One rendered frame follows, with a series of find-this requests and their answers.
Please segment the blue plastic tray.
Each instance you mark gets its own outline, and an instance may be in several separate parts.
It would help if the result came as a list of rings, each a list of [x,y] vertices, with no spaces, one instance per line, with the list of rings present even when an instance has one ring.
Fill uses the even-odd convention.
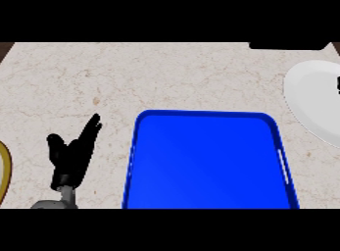
[[[144,111],[135,122],[122,207],[298,209],[270,115]]]

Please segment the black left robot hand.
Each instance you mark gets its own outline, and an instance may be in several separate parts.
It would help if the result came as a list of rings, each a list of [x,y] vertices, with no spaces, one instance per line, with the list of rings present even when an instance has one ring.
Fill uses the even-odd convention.
[[[85,179],[91,164],[98,134],[103,129],[101,115],[94,114],[81,136],[70,144],[55,133],[48,138],[50,161],[54,165],[51,189],[58,191],[63,186],[76,189]]]

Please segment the white round plate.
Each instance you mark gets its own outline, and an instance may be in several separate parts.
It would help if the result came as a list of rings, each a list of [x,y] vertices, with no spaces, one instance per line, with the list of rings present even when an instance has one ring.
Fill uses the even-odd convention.
[[[310,60],[285,77],[285,97],[298,121],[330,145],[340,148],[340,65]]]

